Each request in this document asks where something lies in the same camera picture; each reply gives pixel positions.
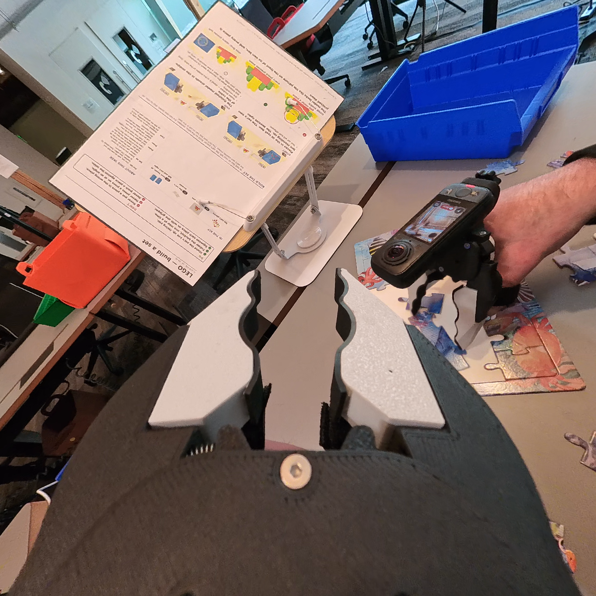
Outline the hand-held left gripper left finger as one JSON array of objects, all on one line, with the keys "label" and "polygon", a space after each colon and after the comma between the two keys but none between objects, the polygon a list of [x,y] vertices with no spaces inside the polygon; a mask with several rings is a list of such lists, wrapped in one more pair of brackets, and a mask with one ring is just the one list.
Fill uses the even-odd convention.
[{"label": "hand-held left gripper left finger", "polygon": [[194,427],[211,444],[230,425],[251,448],[264,449],[271,386],[262,383],[253,344],[260,300],[261,276],[254,270],[190,321],[148,419],[152,429]]}]

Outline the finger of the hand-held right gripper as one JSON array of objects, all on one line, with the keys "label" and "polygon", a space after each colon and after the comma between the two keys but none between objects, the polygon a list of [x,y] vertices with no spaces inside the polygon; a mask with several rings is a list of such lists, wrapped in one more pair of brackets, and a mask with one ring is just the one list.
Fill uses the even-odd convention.
[{"label": "finger of the hand-held right gripper", "polygon": [[457,312],[454,342],[461,350],[467,350],[478,335],[490,310],[490,300],[485,294],[468,284],[457,287],[452,293]]},{"label": "finger of the hand-held right gripper", "polygon": [[421,307],[422,299],[426,295],[429,286],[436,283],[436,279],[419,278],[411,286],[409,291],[410,310],[412,315],[416,315]]}]

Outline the sea print jigsaw puzzle board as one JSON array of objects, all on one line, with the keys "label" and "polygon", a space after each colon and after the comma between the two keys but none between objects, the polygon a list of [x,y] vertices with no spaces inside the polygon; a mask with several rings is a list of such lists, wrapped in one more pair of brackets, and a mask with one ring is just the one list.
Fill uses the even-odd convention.
[{"label": "sea print jigsaw puzzle board", "polygon": [[415,326],[482,396],[581,391],[585,382],[562,346],[527,283],[517,302],[484,323],[462,351],[454,342],[453,291],[462,283],[449,277],[432,285],[416,316],[408,290],[395,288],[371,269],[371,257],[393,234],[387,232],[354,245],[356,271],[367,287],[407,324]]}]

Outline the person's right forearm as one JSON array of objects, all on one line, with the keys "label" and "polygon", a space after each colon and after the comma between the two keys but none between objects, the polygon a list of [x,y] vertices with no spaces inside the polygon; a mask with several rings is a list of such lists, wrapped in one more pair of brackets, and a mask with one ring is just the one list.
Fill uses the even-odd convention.
[{"label": "person's right forearm", "polygon": [[564,161],[565,202],[573,220],[595,223],[595,144],[574,151]]}]

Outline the person's right hand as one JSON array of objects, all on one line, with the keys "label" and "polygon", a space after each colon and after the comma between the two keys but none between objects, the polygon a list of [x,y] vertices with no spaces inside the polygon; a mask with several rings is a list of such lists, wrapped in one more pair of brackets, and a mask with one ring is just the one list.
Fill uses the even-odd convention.
[{"label": "person's right hand", "polygon": [[485,219],[504,287],[513,287],[583,227],[566,206],[564,167],[501,191]]}]

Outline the blue plastic bin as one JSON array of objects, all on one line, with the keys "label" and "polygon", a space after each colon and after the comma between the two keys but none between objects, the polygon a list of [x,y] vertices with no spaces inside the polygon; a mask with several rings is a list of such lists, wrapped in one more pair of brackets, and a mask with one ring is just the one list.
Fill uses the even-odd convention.
[{"label": "blue plastic bin", "polygon": [[508,157],[575,61],[578,10],[561,8],[405,60],[357,121],[374,159]]}]

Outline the pale wooden stand board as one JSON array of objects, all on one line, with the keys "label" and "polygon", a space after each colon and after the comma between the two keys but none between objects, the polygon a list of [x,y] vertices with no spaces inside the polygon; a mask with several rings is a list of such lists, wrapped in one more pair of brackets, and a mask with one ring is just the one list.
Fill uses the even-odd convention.
[{"label": "pale wooden stand board", "polygon": [[332,139],[335,130],[336,119],[334,115],[332,115],[328,122],[325,123],[323,128],[321,129],[321,139],[317,142],[314,152],[312,154],[309,154],[306,158],[302,160],[302,162],[299,163],[299,165],[296,168],[296,171],[294,172],[293,178],[285,182],[281,190],[279,191],[278,196],[261,209],[261,211],[256,216],[255,221],[249,222],[248,224],[242,226],[239,232],[237,232],[234,235],[232,240],[228,242],[226,247],[223,249],[224,253],[230,253],[235,250],[239,250],[248,243],[248,241],[253,237],[253,235],[256,234],[260,226],[266,222],[267,218],[274,212],[274,210],[278,207],[280,202],[282,202],[282,200],[288,195],[288,193],[291,191],[294,185],[298,183],[298,181],[307,171],[309,166],[312,166],[314,164],[318,155],[320,155],[325,146]]}]

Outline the orange plastic bin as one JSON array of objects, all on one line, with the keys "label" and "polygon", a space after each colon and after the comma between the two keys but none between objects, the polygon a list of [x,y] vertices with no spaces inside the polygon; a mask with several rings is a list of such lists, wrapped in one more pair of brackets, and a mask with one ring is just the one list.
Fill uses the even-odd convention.
[{"label": "orange plastic bin", "polygon": [[16,270],[24,284],[85,308],[130,260],[128,242],[92,215],[80,212],[31,263]]}]

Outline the white paper holder bar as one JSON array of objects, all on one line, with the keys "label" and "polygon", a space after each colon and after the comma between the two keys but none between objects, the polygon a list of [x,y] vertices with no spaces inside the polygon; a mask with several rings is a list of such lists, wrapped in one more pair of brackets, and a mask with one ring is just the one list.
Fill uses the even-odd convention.
[{"label": "white paper holder bar", "polygon": [[273,174],[272,182],[260,193],[254,205],[248,210],[243,224],[243,231],[250,233],[259,227],[276,205],[284,198],[289,188],[294,186],[295,180],[300,178],[323,149],[324,141],[321,132],[315,132],[308,137],[308,142],[283,163]]}]

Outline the white printed instruction sheet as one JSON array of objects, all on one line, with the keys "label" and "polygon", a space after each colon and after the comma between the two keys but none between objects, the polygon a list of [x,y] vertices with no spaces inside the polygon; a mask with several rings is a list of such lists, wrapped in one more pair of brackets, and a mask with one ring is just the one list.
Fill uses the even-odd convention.
[{"label": "white printed instruction sheet", "polygon": [[342,101],[218,2],[51,182],[194,284]]}]

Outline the black slanted pole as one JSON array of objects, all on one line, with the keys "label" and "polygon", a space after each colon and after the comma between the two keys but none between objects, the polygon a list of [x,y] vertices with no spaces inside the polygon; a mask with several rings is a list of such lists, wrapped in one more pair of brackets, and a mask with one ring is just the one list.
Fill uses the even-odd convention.
[{"label": "black slanted pole", "polygon": [[10,210],[1,207],[1,217],[10,221],[14,225],[20,226],[23,229],[27,230],[31,234],[36,235],[39,238],[43,238],[44,240],[51,242],[53,237],[49,236],[48,234],[43,233],[42,231],[36,229],[35,227],[29,225],[26,222],[19,220],[16,214],[12,213]]}]

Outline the orange pufferfish puzzle piece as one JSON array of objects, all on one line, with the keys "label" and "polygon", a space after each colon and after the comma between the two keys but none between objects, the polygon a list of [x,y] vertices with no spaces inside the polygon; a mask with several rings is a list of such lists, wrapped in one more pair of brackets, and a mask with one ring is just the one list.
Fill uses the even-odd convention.
[{"label": "orange pufferfish puzzle piece", "polygon": [[575,574],[577,570],[577,559],[574,552],[568,549],[564,543],[564,525],[560,525],[554,521],[549,521],[551,532],[557,541],[559,550],[562,555],[563,561],[572,574]]}]

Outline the brown cardboard box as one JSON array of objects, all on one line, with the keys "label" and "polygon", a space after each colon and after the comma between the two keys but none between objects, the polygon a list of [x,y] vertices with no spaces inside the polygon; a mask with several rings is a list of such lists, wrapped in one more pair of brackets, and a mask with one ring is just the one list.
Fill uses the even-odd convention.
[{"label": "brown cardboard box", "polygon": [[1,534],[1,594],[9,592],[41,528],[49,503],[27,503]]}]

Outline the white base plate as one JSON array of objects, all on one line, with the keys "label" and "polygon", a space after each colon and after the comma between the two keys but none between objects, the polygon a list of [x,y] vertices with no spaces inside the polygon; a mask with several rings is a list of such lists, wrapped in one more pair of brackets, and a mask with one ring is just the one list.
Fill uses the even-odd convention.
[{"label": "white base plate", "polygon": [[289,259],[281,259],[273,252],[264,265],[267,272],[297,287],[309,285],[317,278],[362,216],[362,208],[359,205],[320,201],[319,209],[320,218],[310,214],[310,209],[307,209],[292,227],[311,227],[318,224],[327,229],[324,243],[310,253],[294,255]]}]

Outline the grey metal bracket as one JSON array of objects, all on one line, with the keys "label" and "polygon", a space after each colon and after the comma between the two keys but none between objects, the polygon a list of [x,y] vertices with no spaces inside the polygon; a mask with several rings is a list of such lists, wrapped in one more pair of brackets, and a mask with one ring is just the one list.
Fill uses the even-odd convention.
[{"label": "grey metal bracket", "polygon": [[314,251],[314,250],[312,250],[310,252],[302,252],[302,251],[300,251],[300,249],[297,246],[297,240],[303,234],[303,230],[306,230],[306,229],[309,229],[309,228],[315,228],[315,227],[324,228],[324,227],[322,227],[320,225],[316,225],[314,227],[298,227],[298,226],[295,226],[295,227],[290,228],[290,230],[287,232],[287,234],[285,235],[285,237],[279,242],[279,248],[281,250],[284,250],[285,251],[286,256],[288,257],[288,259],[289,258],[292,258],[294,255],[307,254],[307,253],[310,253],[310,252]]}]

